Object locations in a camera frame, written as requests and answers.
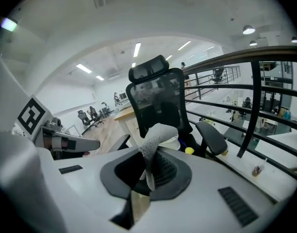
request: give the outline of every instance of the black railing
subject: black railing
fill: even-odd
[[[199,73],[203,71],[208,71],[208,70],[215,70],[217,68],[222,67],[223,65],[233,65],[233,64],[238,64],[238,63],[246,63],[250,62],[251,63],[251,68],[252,68],[252,78],[253,78],[253,84],[231,84],[230,82],[233,81],[234,79],[238,78],[241,76],[241,71],[240,68],[236,68],[235,72],[234,70],[231,69],[230,71],[226,71],[226,83],[215,83],[215,84],[205,84],[202,85],[206,82],[202,83],[197,83],[197,85],[192,85],[192,86],[186,86],[185,89],[197,89],[195,92],[199,92],[201,95],[204,93],[201,93],[202,90],[204,89],[219,89],[219,88],[227,88],[227,89],[247,89],[247,90],[253,90],[253,104],[252,108],[244,108],[240,106],[235,106],[235,105],[230,105],[230,104],[224,104],[224,103],[218,103],[218,102],[209,102],[209,101],[203,101],[201,100],[201,95],[199,96],[199,100],[193,100],[193,99],[185,99],[185,102],[191,102],[191,103],[199,103],[199,104],[205,104],[209,106],[216,106],[216,107],[221,107],[221,108],[226,108],[230,109],[232,111],[238,111],[242,113],[247,113],[250,114],[250,122],[248,125],[248,128],[245,129],[243,127],[239,127],[233,123],[226,122],[224,120],[220,120],[217,118],[214,118],[212,116],[207,116],[203,115],[198,112],[194,111],[189,111],[187,110],[187,113],[206,118],[212,121],[215,121],[217,123],[223,124],[225,126],[228,126],[230,128],[233,128],[235,130],[241,131],[245,133],[245,137],[243,139],[243,142],[240,143],[234,139],[231,139],[229,137],[228,141],[231,142],[232,144],[240,147],[240,150],[237,154],[239,158],[241,158],[244,155],[245,151],[250,152],[251,154],[261,158],[261,159],[266,159],[267,162],[270,163],[271,165],[275,166],[276,168],[282,170],[283,172],[287,173],[294,179],[297,179],[297,174],[291,170],[290,168],[285,167],[284,165],[278,163],[277,161],[265,156],[264,154],[252,150],[249,147],[249,143],[251,139],[257,138],[259,140],[265,141],[273,146],[276,146],[294,156],[297,157],[297,150],[282,143],[279,142],[275,139],[272,139],[268,136],[262,135],[260,133],[254,132],[258,116],[267,118],[270,120],[273,120],[275,122],[290,126],[293,129],[297,130],[297,122],[291,121],[289,119],[285,119],[283,117],[279,117],[274,115],[273,113],[265,112],[265,111],[260,111],[261,107],[261,93],[262,91],[265,92],[273,92],[273,93],[280,93],[280,94],[285,94],[293,97],[297,97],[297,91],[291,90],[291,89],[285,89],[285,88],[279,88],[279,87],[272,87],[272,86],[267,86],[267,85],[261,85],[261,69],[260,69],[260,64],[259,62],[261,61],[289,61],[289,62],[297,62],[297,47],[266,47],[266,48],[259,48],[259,49],[254,49],[254,50],[244,50],[244,51],[239,51],[239,52],[234,52],[230,54],[225,54],[222,56],[218,56],[203,62],[200,62],[198,64],[195,64],[191,67],[188,67],[184,70],[184,75],[191,75],[191,74],[196,74],[196,77],[199,75]]]
[[[187,93],[185,94],[185,97],[188,97],[190,99],[201,99],[201,97],[215,89],[218,89],[217,84],[221,85],[221,84],[229,84],[230,82],[234,81],[235,79],[240,77],[240,69],[239,66],[233,66],[233,67],[222,67],[224,68],[222,74],[217,77],[217,74],[209,74],[209,75],[205,75],[205,76],[198,76],[199,73],[195,73],[196,78],[195,79],[188,79],[185,81],[185,87],[189,87],[187,89],[195,89],[195,91],[191,92],[191,93]],[[205,86],[201,86],[199,87],[199,85],[204,84],[204,83],[214,83],[214,85],[208,85],[208,87]],[[201,92],[201,90],[205,89],[205,88],[212,88],[209,91],[203,91]]]

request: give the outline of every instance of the white cloth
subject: white cloth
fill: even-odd
[[[155,190],[155,180],[151,172],[151,166],[158,145],[171,139],[177,134],[177,128],[157,123],[148,130],[144,143],[139,146],[139,151],[142,153],[146,164],[145,171],[140,179],[143,180],[146,176],[147,185],[152,191]]]

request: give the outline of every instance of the ceiling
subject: ceiling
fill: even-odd
[[[191,43],[178,51],[178,49],[188,41],[191,41]],[[141,43],[141,47],[138,56],[133,57],[135,45],[138,42]],[[76,83],[88,85],[102,84],[108,80],[125,76],[131,68],[132,63],[135,62],[136,65],[139,65],[160,54],[165,58],[172,55],[172,57],[168,59],[170,67],[174,67],[174,63],[175,67],[180,67],[177,66],[176,60],[179,60],[179,62],[186,61],[186,58],[184,57],[182,59],[182,56],[198,48],[200,48],[199,54],[203,55],[202,50],[206,49],[208,46],[213,46],[213,44],[185,37],[159,36],[137,38],[94,51],[62,69],[57,74],[56,78],[68,79]],[[90,69],[92,73],[88,74],[82,71],[76,67],[77,64],[84,65]],[[105,80],[98,80],[95,78],[97,75],[100,75]]]
[[[19,4],[10,15],[18,22],[15,31],[12,33],[3,29],[0,31],[0,52],[5,63],[11,71],[26,72],[31,58],[39,54],[37,51],[41,50],[58,27],[71,23],[75,15],[91,13],[118,1],[121,0],[28,0]],[[260,33],[277,32],[278,45],[289,45],[291,36],[295,34],[287,15],[273,0],[172,1],[205,11],[209,20],[223,26],[225,34],[233,42],[231,47],[236,50],[250,48],[248,43],[251,40],[259,43],[257,47],[268,46],[268,41],[261,37]],[[243,35],[242,28],[246,24],[255,27],[257,32],[248,36]],[[141,46],[141,50],[150,52],[151,55],[139,56],[137,62],[146,61],[160,53],[168,55],[173,44],[176,46],[181,44],[180,40],[184,41],[163,37],[146,39],[147,42]],[[130,66],[132,63],[130,53],[137,41],[138,39],[134,39],[115,44],[89,54],[80,61],[106,77],[116,70]]]

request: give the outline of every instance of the wooden floor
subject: wooden floor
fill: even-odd
[[[98,139],[101,142],[101,147],[98,150],[90,151],[90,155],[87,155],[87,158],[97,154],[106,154],[106,152],[119,139],[119,137],[124,135],[119,122],[115,121],[114,117],[114,115],[106,117],[104,124],[99,124],[98,127],[91,127],[90,130],[83,134],[84,138]],[[140,137],[138,122],[136,119],[130,120],[127,122],[127,125],[136,143],[140,144],[143,139]],[[132,191],[131,203],[133,209],[133,218],[136,222],[148,209],[150,200],[149,197]]]

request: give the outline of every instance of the ceiling light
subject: ceiling light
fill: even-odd
[[[205,50],[203,50],[202,52],[207,51],[207,50],[209,50],[209,49],[212,49],[212,48],[214,48],[214,47],[215,47],[215,46],[210,47],[210,48],[208,48],[208,49],[205,49]]]
[[[189,56],[187,59],[189,59],[189,58],[192,58],[193,56],[195,56],[195,54],[194,54],[194,55],[192,55],[192,56]]]
[[[180,51],[183,47],[185,47],[187,44],[190,44],[191,41],[186,42],[183,46],[181,46],[177,51]]]
[[[91,73],[92,72],[91,70],[89,70],[88,68],[86,68],[85,66],[83,66],[82,64],[78,64],[77,67],[79,69],[81,69],[82,71],[85,71],[87,73]]]
[[[297,38],[295,36],[292,37],[292,41],[293,43],[297,43]]]
[[[256,41],[250,41],[250,46],[256,46],[256,45],[257,45]]]
[[[99,80],[104,80],[104,79],[103,79],[101,76],[99,76],[99,75],[96,76],[96,78],[99,79]]]
[[[253,28],[250,25],[245,25],[244,26],[244,30],[243,30],[243,34],[250,34],[250,33],[254,33],[255,32],[255,28]]]
[[[140,50],[140,43],[135,44],[134,55],[133,57],[137,57]]]
[[[3,17],[0,26],[12,32],[17,27],[17,23],[13,20]]]

